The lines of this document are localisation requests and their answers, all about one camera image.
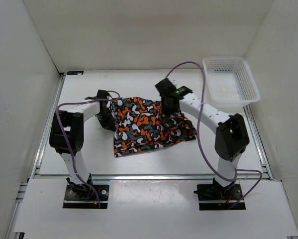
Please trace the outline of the orange camouflage shorts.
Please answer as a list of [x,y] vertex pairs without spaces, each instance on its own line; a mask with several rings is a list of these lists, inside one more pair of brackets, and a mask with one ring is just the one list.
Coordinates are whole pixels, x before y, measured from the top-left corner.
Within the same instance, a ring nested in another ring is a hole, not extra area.
[[162,113],[160,101],[131,97],[111,104],[115,157],[165,148],[197,138],[197,130],[181,110]]

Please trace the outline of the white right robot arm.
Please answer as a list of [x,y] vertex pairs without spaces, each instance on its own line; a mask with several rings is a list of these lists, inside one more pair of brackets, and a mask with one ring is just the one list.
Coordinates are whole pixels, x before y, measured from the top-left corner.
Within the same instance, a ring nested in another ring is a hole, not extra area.
[[[176,111],[188,113],[198,120],[197,140],[199,150],[208,167],[213,171],[213,194],[224,199],[231,193],[237,179],[237,165],[249,144],[249,136],[241,114],[230,115],[222,112],[198,98],[186,86],[177,88],[168,78],[155,85],[162,103],[162,113],[166,116]],[[215,135],[214,149],[219,157],[215,169],[206,157],[201,145],[199,124],[203,123]]]

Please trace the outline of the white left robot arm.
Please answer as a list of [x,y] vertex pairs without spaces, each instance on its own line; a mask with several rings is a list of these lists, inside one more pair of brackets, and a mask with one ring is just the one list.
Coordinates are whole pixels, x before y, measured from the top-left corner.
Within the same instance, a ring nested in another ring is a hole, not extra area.
[[62,103],[54,112],[49,144],[62,157],[67,167],[68,184],[82,199],[94,193],[92,177],[87,170],[81,149],[84,144],[84,123],[96,117],[103,129],[115,131],[109,103],[115,101],[112,91],[98,90],[95,97],[83,102]]

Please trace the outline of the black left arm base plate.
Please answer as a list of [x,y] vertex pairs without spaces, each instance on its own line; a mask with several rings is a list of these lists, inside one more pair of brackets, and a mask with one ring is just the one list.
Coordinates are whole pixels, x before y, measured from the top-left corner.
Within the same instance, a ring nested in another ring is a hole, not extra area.
[[69,183],[66,185],[64,195],[64,209],[107,209],[109,198],[109,185],[98,184],[93,185],[96,190],[99,200],[94,194],[94,191],[89,187],[86,192],[79,192],[74,189]]

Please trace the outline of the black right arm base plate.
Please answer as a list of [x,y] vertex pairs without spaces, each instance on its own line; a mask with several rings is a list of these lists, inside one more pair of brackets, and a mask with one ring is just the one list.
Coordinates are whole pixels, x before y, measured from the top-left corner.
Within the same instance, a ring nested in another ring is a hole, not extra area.
[[212,184],[197,184],[194,194],[198,196],[200,211],[246,210],[244,200],[234,205],[243,196],[240,184],[233,185],[223,196],[215,192]]

